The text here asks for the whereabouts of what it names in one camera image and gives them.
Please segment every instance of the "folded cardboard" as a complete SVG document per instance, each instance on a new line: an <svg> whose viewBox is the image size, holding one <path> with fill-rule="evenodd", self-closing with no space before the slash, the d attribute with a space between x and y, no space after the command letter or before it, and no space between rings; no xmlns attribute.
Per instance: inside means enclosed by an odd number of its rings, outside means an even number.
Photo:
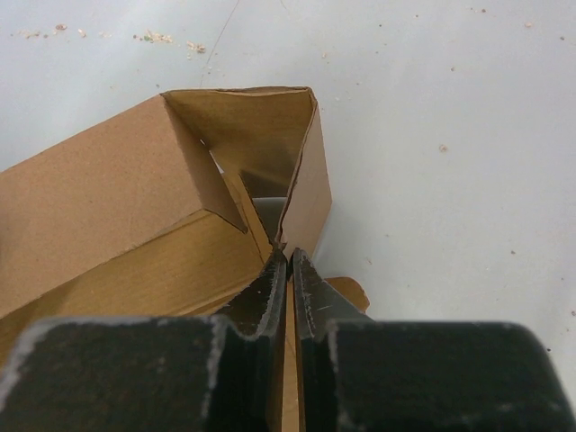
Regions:
<svg viewBox="0 0 576 432"><path fill-rule="evenodd" d="M39 318L215 310L273 246L312 254L329 207L310 89L155 96L0 173L0 364Z"/></svg>

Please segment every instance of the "cardboard debris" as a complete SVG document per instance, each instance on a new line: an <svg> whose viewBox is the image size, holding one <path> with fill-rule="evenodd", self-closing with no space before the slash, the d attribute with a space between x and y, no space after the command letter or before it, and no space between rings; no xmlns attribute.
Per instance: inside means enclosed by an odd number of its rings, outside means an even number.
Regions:
<svg viewBox="0 0 576 432"><path fill-rule="evenodd" d="M254 201L277 197L266 235ZM313 254L330 203L309 88L148 99L0 173L0 363L48 316L214 311L273 245Z"/></svg>

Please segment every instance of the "white surface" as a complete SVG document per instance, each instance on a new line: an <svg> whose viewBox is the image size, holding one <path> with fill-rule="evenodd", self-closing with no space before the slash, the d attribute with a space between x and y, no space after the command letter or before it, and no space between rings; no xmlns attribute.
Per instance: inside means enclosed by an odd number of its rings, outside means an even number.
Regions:
<svg viewBox="0 0 576 432"><path fill-rule="evenodd" d="M1 169L158 91L312 86L334 195L320 271L357 279L377 318L526 324L576 401L574 2L0 5Z"/></svg>

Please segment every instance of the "thin line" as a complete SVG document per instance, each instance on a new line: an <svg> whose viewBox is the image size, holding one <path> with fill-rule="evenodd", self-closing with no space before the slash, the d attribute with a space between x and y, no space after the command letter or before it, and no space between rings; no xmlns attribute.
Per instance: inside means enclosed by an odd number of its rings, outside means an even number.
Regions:
<svg viewBox="0 0 576 432"><path fill-rule="evenodd" d="M236 8L238 7L239 4L240 4L240 0L237 0L236 4L234 5L234 8L232 9L232 12L230 12L230 15L228 16L228 20L226 20L226 22L224 23L224 27L222 27L222 31L218 35L218 39L216 40L216 43L214 44L214 48L212 48L212 51L210 51L210 56L208 56L208 59L206 60L206 64L204 65L204 69L206 69L206 67L208 67L210 60L212 59L212 55L214 54L216 47L218 47L218 42L220 42L222 34L224 34L226 27L228 27L228 23L230 22L230 19L232 18L232 15L234 14L234 12L236 12ZM199 85L200 88L202 88L203 80L204 80L204 72L202 72L202 76L200 77L200 85Z"/></svg>

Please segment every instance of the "cardboard flap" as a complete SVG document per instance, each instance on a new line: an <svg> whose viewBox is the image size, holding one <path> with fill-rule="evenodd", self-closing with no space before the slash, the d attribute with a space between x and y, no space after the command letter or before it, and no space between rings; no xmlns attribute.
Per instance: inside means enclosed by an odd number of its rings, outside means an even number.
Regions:
<svg viewBox="0 0 576 432"><path fill-rule="evenodd" d="M208 150L161 96L0 173L0 317L202 207L244 228Z"/></svg>
<svg viewBox="0 0 576 432"><path fill-rule="evenodd" d="M286 197L275 242L313 254L331 204L318 104L306 87L163 94L252 198Z"/></svg>

